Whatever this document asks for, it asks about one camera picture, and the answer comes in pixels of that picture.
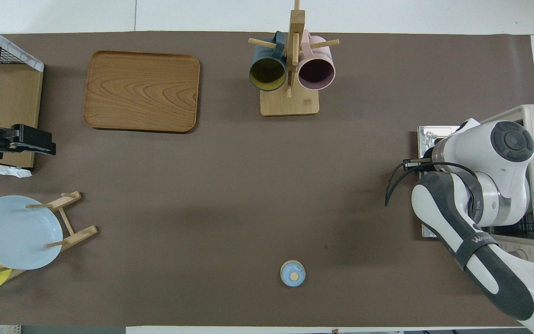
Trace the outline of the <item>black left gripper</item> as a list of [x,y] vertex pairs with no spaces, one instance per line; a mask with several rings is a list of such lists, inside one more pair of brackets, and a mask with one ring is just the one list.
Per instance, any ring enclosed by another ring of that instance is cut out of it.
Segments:
[[24,124],[14,124],[10,128],[0,127],[0,159],[3,158],[4,153],[32,152],[52,156],[57,154],[57,146],[53,145],[52,133],[37,128],[27,128],[27,143],[32,146],[49,146],[42,148],[18,144],[16,139],[19,139],[23,131]]

